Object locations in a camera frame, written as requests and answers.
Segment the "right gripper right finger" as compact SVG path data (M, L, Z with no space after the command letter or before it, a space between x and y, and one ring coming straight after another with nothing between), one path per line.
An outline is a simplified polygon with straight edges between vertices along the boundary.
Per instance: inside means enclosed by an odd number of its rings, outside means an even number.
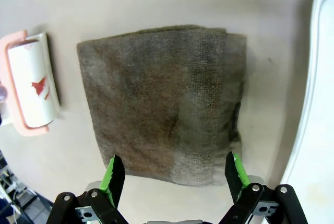
M240 157L231 151L224 173L233 205L220 223L249 223L254 216L264 217L267 223L308 223L292 186L280 184L270 189L251 182Z

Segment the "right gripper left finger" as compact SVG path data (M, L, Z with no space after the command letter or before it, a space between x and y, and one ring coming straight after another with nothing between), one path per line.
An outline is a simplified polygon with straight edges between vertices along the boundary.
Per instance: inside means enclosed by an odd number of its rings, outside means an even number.
M122 159L114 155L98 188L79 196L58 194L52 207L52 223L128 223L118 211L124 181Z

